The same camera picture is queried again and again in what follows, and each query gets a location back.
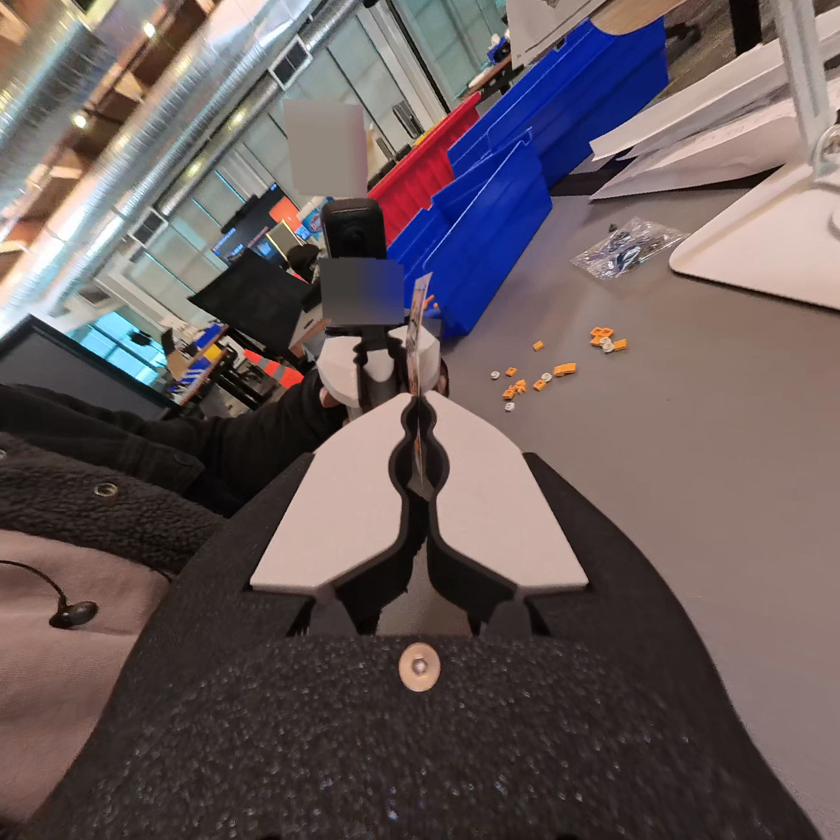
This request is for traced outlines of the black fleece jacket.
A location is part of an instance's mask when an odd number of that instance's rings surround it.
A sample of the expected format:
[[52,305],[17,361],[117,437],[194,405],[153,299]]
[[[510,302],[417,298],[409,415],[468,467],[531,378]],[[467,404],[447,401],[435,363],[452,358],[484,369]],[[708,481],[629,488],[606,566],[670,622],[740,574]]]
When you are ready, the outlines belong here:
[[226,519],[172,490],[1,435],[2,530],[177,574]]

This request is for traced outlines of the clear plastic parts bag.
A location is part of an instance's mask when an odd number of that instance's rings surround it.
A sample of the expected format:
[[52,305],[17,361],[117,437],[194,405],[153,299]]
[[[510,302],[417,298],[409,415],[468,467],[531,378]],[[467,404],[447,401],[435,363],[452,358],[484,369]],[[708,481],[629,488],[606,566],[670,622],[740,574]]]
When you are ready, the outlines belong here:
[[680,244],[686,235],[677,228],[632,217],[623,226],[611,226],[609,235],[570,261],[598,280],[613,280],[645,261]]

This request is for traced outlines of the person's left forearm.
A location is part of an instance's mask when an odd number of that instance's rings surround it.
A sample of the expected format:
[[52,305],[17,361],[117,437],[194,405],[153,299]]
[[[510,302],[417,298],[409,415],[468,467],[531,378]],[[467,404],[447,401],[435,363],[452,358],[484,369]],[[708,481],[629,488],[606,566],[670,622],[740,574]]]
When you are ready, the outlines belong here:
[[111,476],[174,492],[226,518],[347,420],[317,370],[278,401],[239,416],[143,419],[28,385],[2,385],[1,428]]

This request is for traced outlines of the wall display screen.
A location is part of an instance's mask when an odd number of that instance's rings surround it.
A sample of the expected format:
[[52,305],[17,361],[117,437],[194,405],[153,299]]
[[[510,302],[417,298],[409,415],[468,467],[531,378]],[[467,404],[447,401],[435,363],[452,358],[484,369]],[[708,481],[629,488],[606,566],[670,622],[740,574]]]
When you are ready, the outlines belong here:
[[298,208],[277,183],[261,194],[253,194],[225,222],[212,253],[229,265],[244,250],[256,249],[268,233],[288,217],[295,219]]

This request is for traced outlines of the pink hooded garment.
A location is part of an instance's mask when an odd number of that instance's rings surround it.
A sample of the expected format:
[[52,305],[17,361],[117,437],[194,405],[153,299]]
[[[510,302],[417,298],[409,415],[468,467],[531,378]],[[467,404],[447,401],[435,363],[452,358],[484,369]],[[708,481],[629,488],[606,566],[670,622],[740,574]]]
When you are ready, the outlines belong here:
[[1,813],[22,824],[78,756],[168,589],[98,550],[2,531]]

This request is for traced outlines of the red plastic bin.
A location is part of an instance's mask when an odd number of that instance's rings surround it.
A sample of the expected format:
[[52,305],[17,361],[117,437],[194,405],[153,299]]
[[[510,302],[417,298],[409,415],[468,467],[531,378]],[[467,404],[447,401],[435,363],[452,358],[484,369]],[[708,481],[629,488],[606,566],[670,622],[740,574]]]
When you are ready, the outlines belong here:
[[417,141],[411,151],[369,191],[382,211],[390,246],[440,190],[455,179],[449,149],[477,122],[480,92],[469,95]]

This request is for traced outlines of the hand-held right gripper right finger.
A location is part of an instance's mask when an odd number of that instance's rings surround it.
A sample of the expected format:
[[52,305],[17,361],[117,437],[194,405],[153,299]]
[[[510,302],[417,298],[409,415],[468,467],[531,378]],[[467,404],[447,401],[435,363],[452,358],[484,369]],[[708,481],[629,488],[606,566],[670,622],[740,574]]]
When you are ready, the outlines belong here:
[[427,570],[438,594],[489,623],[498,606],[582,592],[587,577],[525,454],[504,433],[430,392]]

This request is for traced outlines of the black computer monitor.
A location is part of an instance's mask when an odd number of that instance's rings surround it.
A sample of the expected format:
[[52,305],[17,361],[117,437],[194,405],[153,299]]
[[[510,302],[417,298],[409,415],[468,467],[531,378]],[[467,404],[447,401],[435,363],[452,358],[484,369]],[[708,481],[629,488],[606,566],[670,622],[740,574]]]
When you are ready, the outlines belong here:
[[312,284],[247,249],[187,300],[270,354],[283,354],[296,342],[312,293]]
[[38,318],[28,315],[1,338],[1,383],[31,385],[144,419],[181,408]]

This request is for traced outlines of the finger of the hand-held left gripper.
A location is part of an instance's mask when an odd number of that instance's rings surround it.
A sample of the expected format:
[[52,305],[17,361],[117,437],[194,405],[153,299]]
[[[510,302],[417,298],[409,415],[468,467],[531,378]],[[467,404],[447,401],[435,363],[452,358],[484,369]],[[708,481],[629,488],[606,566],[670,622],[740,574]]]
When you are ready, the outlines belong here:
[[413,344],[408,341],[408,327],[385,332],[385,349],[392,369],[381,385],[381,398],[402,393],[420,396],[431,392],[440,378],[440,346],[438,339],[421,327]]
[[318,374],[331,398],[346,408],[349,421],[360,417],[361,386],[356,347],[358,335],[329,335],[318,357]]

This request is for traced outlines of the lego instruction booklet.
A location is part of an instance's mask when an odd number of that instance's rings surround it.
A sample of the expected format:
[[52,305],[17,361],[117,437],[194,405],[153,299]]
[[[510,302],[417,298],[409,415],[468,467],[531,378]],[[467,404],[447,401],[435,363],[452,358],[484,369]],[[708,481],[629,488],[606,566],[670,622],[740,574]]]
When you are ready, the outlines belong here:
[[406,362],[409,392],[414,398],[415,417],[413,420],[413,475],[416,492],[421,495],[424,488],[424,451],[422,443],[421,417],[419,413],[422,394],[421,351],[419,347],[422,321],[427,306],[427,289],[432,274],[426,273],[415,280],[413,299],[406,329]]

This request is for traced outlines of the group of orange lego pieces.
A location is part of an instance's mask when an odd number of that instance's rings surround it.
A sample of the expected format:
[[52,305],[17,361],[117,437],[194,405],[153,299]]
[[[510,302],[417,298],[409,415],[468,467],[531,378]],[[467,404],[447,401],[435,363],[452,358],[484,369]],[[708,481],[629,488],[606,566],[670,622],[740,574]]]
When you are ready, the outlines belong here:
[[[626,336],[614,329],[594,327],[587,334],[586,345],[593,348],[593,351],[607,356],[628,350],[629,341]],[[516,365],[508,366],[503,370],[491,370],[487,376],[491,383],[498,383],[502,388],[500,392],[502,409],[505,413],[512,414],[517,408],[518,399],[530,393],[540,394],[553,382],[576,375],[578,371],[577,362],[565,361],[539,373],[532,381],[521,375]]]

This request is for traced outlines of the blue plastic bin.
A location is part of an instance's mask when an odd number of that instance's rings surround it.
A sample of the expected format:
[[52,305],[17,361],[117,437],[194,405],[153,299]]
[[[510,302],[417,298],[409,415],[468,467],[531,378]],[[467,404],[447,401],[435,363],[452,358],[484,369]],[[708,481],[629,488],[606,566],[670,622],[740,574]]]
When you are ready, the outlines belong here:
[[520,134],[457,176],[419,210],[387,249],[404,269],[404,306],[417,279],[442,338],[467,335],[552,208],[531,133]]
[[665,20],[626,35],[579,24],[448,150],[456,177],[528,133],[547,187],[572,173],[591,142],[630,120],[668,84]]

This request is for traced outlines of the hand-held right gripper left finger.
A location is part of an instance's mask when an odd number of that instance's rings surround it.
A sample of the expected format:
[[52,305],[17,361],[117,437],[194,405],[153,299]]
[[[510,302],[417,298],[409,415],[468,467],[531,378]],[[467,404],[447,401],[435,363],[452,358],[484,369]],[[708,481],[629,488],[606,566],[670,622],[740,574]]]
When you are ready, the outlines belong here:
[[304,600],[297,634],[375,633],[409,589],[425,502],[407,487],[417,399],[393,397],[311,457],[249,579]]

